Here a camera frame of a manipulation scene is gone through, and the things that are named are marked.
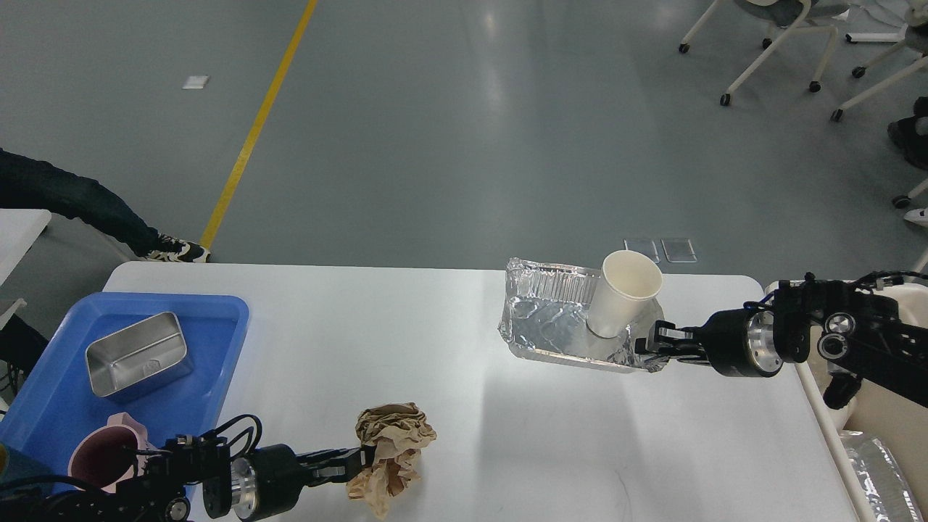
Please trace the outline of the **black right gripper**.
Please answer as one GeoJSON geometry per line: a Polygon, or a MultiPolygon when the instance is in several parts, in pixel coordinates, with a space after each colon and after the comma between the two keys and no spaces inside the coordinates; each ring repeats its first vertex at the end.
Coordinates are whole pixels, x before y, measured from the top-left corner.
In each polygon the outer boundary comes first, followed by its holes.
{"type": "Polygon", "coordinates": [[[759,310],[725,310],[702,327],[702,344],[692,330],[654,323],[635,340],[635,354],[666,357],[680,363],[710,363],[723,376],[769,378],[783,367],[773,340],[773,314],[759,310]]]}

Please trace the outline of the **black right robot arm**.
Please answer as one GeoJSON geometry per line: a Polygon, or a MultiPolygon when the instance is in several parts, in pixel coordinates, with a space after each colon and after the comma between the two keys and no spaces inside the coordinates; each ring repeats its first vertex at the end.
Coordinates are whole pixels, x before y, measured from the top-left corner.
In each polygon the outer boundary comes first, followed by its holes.
{"type": "Polygon", "coordinates": [[[918,405],[927,403],[926,329],[905,323],[885,294],[915,271],[875,271],[854,281],[782,280],[763,299],[710,315],[699,327],[657,320],[637,337],[638,355],[703,365],[729,377],[770,378],[816,350],[833,366],[823,400],[842,409],[872,382],[918,405]]]}

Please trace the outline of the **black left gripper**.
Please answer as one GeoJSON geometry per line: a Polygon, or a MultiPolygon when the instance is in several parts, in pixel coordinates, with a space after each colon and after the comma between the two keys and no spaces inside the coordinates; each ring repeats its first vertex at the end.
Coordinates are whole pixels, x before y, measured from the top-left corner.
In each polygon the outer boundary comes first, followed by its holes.
{"type": "Polygon", "coordinates": [[[258,521],[294,508],[306,485],[345,484],[373,465],[374,446],[298,454],[275,444],[236,458],[230,465],[232,510],[258,521]]]}

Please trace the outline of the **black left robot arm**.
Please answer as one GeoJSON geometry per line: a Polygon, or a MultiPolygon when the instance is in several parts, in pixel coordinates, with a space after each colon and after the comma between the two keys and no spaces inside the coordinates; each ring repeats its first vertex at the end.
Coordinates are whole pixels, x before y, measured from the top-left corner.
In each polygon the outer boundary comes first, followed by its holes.
{"type": "Polygon", "coordinates": [[[345,484],[373,465],[375,448],[322,449],[298,454],[285,444],[259,448],[261,420],[239,414],[202,435],[177,435],[156,449],[123,452],[143,463],[106,492],[61,475],[18,478],[2,484],[2,518],[11,521],[186,521],[192,512],[188,487],[202,486],[212,519],[233,513],[259,521],[295,508],[302,490],[345,484]],[[252,425],[235,437],[226,430],[252,425]]]}

